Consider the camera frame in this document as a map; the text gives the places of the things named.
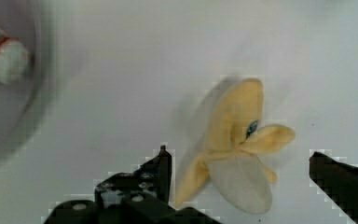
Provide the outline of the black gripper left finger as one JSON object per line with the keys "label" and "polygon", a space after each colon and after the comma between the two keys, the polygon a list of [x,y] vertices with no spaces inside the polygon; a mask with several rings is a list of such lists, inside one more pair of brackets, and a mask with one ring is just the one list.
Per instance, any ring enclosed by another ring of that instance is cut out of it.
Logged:
{"label": "black gripper left finger", "polygon": [[158,155],[137,170],[114,174],[99,183],[94,190],[94,199],[101,208],[108,208],[120,204],[127,195],[144,192],[167,203],[171,181],[172,155],[162,145]]}

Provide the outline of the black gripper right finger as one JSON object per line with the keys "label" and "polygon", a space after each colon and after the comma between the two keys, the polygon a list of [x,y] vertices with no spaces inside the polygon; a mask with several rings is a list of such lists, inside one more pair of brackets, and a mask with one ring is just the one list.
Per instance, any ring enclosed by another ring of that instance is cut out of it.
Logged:
{"label": "black gripper right finger", "polygon": [[310,179],[358,224],[358,167],[335,161],[321,152],[309,158]]}

